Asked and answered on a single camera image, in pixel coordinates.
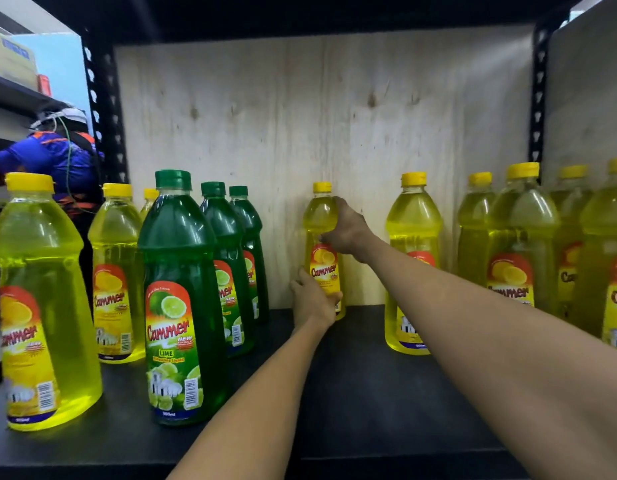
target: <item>shelf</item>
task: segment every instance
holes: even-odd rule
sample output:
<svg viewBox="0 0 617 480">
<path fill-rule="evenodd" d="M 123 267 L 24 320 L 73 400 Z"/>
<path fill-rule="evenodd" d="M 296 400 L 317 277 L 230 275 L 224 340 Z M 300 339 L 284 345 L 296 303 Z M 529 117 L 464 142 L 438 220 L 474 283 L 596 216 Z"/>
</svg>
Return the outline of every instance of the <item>shelf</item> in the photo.
<svg viewBox="0 0 617 480">
<path fill-rule="evenodd" d="M 117 45 L 534 23 L 580 0 L 33 1 L 80 35 Z"/>
<path fill-rule="evenodd" d="M 258 328 L 256 350 L 230 363 L 234 389 L 288 338 L 289 311 Z M 0 474 L 8 478 L 163 479 L 203 425 L 150 419 L 144 363 L 103 365 L 104 397 L 37 433 L 6 428 L 0 385 Z M 432 357 L 384 342 L 384 307 L 351 306 L 324 338 L 302 398 L 289 478 L 512 479 L 524 470 Z"/>
<path fill-rule="evenodd" d="M 0 77 L 0 108 L 2 109 L 35 118 L 42 104 L 53 101 L 56 100 Z"/>
</svg>

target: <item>green bottle cap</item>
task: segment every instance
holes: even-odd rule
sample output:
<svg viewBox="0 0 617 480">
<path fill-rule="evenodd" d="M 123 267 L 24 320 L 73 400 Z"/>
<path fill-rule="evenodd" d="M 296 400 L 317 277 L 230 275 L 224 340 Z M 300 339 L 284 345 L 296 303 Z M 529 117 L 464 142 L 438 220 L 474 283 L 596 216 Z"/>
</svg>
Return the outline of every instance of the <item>green bottle cap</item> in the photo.
<svg viewBox="0 0 617 480">
<path fill-rule="evenodd" d="M 246 185 L 233 185 L 228 188 L 228 194 L 232 197 L 248 197 L 248 187 Z"/>
<path fill-rule="evenodd" d="M 191 191 L 191 174 L 186 170 L 158 170 L 155 172 L 155 186 L 158 189 L 179 189 Z"/>
<path fill-rule="evenodd" d="M 201 185 L 201 194 L 205 197 L 224 197 L 226 187 L 224 182 L 204 182 Z"/>
</svg>

